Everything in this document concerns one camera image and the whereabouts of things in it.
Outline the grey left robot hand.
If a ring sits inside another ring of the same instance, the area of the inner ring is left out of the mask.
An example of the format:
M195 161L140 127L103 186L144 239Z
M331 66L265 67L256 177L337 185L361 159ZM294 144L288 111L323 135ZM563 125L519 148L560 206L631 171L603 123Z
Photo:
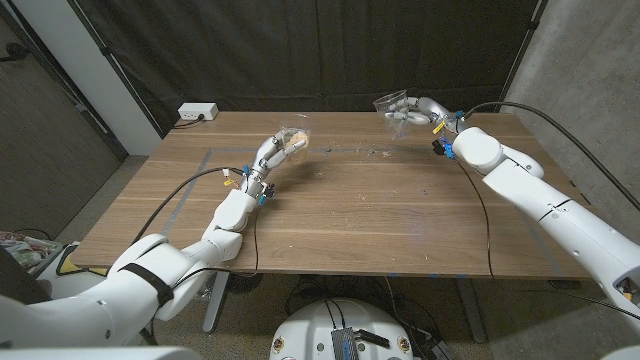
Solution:
M269 173L280 166L287 158L304 152L309 144L309 136L295 128L284 128L267 138L256 152L241 190L253 198L264 192Z

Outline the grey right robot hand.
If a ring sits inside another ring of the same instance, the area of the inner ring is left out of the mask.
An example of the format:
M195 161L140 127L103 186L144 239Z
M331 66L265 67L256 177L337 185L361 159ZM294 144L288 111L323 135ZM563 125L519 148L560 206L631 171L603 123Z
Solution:
M409 125L433 125L435 132L446 129L453 134L468 128L463 115L450 112L428 97L405 97L392 100L391 104L382 111L382 118L397 134L403 132Z

